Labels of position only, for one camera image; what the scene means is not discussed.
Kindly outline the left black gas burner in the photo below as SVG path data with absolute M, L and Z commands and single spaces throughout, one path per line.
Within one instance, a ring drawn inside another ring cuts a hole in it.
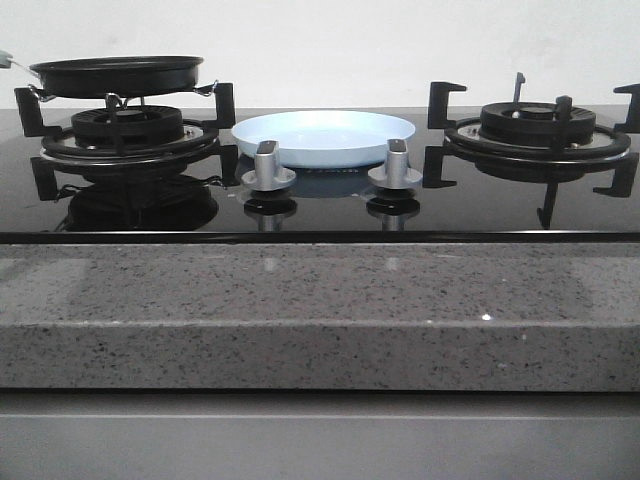
M 116 120 L 123 143 L 133 148 L 165 144 L 184 135 L 182 113 L 173 107 L 142 105 L 118 109 Z M 71 127 L 78 146 L 114 145 L 111 117 L 106 108 L 74 114 Z

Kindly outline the right black gas burner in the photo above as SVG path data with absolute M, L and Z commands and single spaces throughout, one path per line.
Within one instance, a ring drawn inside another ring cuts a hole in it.
M 502 143 L 549 147 L 559 127 L 556 107 L 556 104 L 543 102 L 487 104 L 481 109 L 479 135 Z M 573 107 L 567 141 L 586 144 L 591 140 L 595 126 L 594 112 Z

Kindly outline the right black pan support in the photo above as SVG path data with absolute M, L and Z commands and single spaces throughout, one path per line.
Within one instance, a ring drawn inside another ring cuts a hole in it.
M 522 103 L 523 74 L 517 74 L 512 103 Z M 450 82 L 434 81 L 430 85 L 427 127 L 440 130 L 444 140 L 440 146 L 425 149 L 422 185 L 425 188 L 447 188 L 451 181 L 442 177 L 443 160 L 456 156 L 471 162 L 477 170 L 493 177 L 524 183 L 543 184 L 545 200 L 537 215 L 541 226 L 549 228 L 560 184 L 575 181 L 587 173 L 613 171 L 608 187 L 597 187 L 595 193 L 614 198 L 631 195 L 639 163 L 638 153 L 631 149 L 631 137 L 639 131 L 639 87 L 636 84 L 619 87 L 619 92 L 631 97 L 626 119 L 612 127 L 598 124 L 586 144 L 569 143 L 567 128 L 573 100 L 559 96 L 556 104 L 559 113 L 557 134 L 549 147 L 508 144 L 483 138 L 479 135 L 480 113 L 476 117 L 452 120 L 448 116 L 449 96 L 452 92 L 464 92 L 466 86 Z

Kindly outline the black pan support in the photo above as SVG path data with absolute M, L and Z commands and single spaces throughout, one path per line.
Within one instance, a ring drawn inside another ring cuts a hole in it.
M 189 164 L 210 156 L 220 158 L 221 173 L 196 183 L 236 185 L 237 147 L 223 145 L 219 140 L 219 133 L 236 123 L 234 87 L 231 83 L 214 83 L 198 88 L 196 92 L 215 97 L 216 118 L 197 121 L 182 115 L 182 138 L 147 148 L 125 145 L 116 120 L 118 109 L 146 104 L 129 105 L 117 94 L 108 93 L 103 108 L 111 117 L 114 145 L 99 148 L 78 146 L 71 126 L 44 124 L 40 109 L 40 103 L 46 99 L 43 90 L 34 86 L 17 88 L 15 96 L 24 135 L 41 139 L 40 153 L 31 159 L 39 197 L 57 200 L 63 196 L 56 181 L 57 171 L 81 175 L 92 183 L 105 184 L 109 189 L 127 188 L 131 184 L 166 181 L 179 175 Z
M 517 74 L 512 103 L 522 103 L 523 74 Z M 444 140 L 440 146 L 425 149 L 422 185 L 425 188 L 447 188 L 451 181 L 442 177 L 443 160 L 456 156 L 471 162 L 477 170 L 493 177 L 524 183 L 543 184 L 545 200 L 537 215 L 541 226 L 549 228 L 560 184 L 575 181 L 587 173 L 613 171 L 608 187 L 597 187 L 595 193 L 614 198 L 631 195 L 639 163 L 638 153 L 631 149 L 631 137 L 639 131 L 639 87 L 636 84 L 619 87 L 619 92 L 631 97 L 626 119 L 612 127 L 598 124 L 586 144 L 569 143 L 567 128 L 573 100 L 559 96 L 556 104 L 559 113 L 557 134 L 549 147 L 508 144 L 483 138 L 479 135 L 480 113 L 476 117 L 452 120 L 448 116 L 449 96 L 452 92 L 464 92 L 466 86 L 450 82 L 434 81 L 430 85 L 427 127 L 440 130 Z

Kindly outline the black glass gas hob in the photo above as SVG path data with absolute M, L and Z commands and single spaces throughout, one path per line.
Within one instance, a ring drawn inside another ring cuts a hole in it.
M 417 129 L 403 193 L 365 170 L 302 170 L 287 191 L 260 194 L 241 176 L 252 160 L 231 135 L 208 156 L 170 168 L 121 171 L 52 165 L 1 113 L 1 240 L 18 244 L 620 242 L 639 238 L 639 150 L 608 165 L 519 166 L 453 151 Z

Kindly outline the grey cabinet front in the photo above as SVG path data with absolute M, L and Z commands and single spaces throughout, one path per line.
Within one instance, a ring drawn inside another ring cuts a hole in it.
M 6 392 L 5 479 L 635 479 L 616 395 Z

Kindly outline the silver stove knob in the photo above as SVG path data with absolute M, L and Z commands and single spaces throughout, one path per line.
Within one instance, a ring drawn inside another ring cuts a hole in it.
M 241 180 L 253 191 L 273 192 L 284 190 L 296 181 L 296 173 L 281 165 L 277 141 L 262 141 L 254 156 L 254 169 L 246 172 Z
M 384 164 L 368 171 L 369 181 L 388 190 L 413 189 L 422 182 L 422 174 L 411 168 L 406 141 L 389 139 Z

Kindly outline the silver left stove knob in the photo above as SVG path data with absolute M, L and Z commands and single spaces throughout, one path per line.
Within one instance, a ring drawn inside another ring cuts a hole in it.
M 296 181 L 296 173 L 281 165 L 277 141 L 262 141 L 254 156 L 254 169 L 246 172 L 241 180 L 253 191 L 273 192 L 284 190 Z

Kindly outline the left black pan support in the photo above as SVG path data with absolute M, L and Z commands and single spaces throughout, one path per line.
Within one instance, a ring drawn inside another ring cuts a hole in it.
M 214 83 L 198 88 L 196 92 L 215 97 L 216 118 L 197 121 L 182 115 L 182 138 L 147 148 L 125 145 L 116 120 L 118 109 L 146 104 L 129 105 L 117 94 L 108 93 L 103 108 L 111 117 L 114 145 L 99 148 L 78 146 L 71 126 L 44 124 L 40 109 L 40 103 L 46 99 L 43 90 L 34 86 L 17 88 L 15 96 L 24 135 L 41 139 L 40 153 L 31 159 L 39 197 L 57 200 L 63 196 L 56 181 L 57 171 L 81 175 L 92 183 L 105 184 L 109 189 L 127 188 L 131 184 L 166 181 L 179 175 L 189 164 L 210 156 L 220 158 L 221 173 L 196 183 L 236 185 L 237 147 L 223 145 L 219 140 L 219 133 L 236 123 L 234 87 L 231 83 Z

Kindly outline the silver right stove knob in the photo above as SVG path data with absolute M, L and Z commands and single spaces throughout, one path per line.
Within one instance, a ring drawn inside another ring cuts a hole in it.
M 368 171 L 369 181 L 388 190 L 413 189 L 422 182 L 422 174 L 411 168 L 406 141 L 389 139 L 384 164 Z

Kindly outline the black gas burner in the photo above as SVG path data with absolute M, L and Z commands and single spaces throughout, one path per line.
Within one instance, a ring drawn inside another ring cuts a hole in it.
M 487 104 L 481 109 L 479 135 L 502 143 L 549 147 L 559 127 L 556 107 L 556 104 L 543 102 Z M 573 107 L 567 141 L 586 144 L 591 140 L 595 126 L 594 112 Z
M 165 144 L 184 135 L 182 113 L 173 107 L 142 105 L 118 109 L 116 120 L 123 143 L 133 148 Z M 106 108 L 74 114 L 71 127 L 78 146 L 114 145 L 111 117 Z

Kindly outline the light blue plate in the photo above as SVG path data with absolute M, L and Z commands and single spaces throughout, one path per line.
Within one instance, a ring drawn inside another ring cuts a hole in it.
M 399 117 L 348 110 L 267 114 L 237 123 L 231 130 L 239 150 L 253 157 L 258 145 L 276 141 L 289 168 L 346 169 L 379 163 L 387 141 L 410 139 L 413 123 Z

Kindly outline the black frying pan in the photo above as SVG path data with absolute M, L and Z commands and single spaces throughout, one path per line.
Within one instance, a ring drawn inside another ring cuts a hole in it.
M 197 56 L 104 57 L 38 63 L 30 70 L 48 95 L 136 98 L 192 90 L 202 62 Z

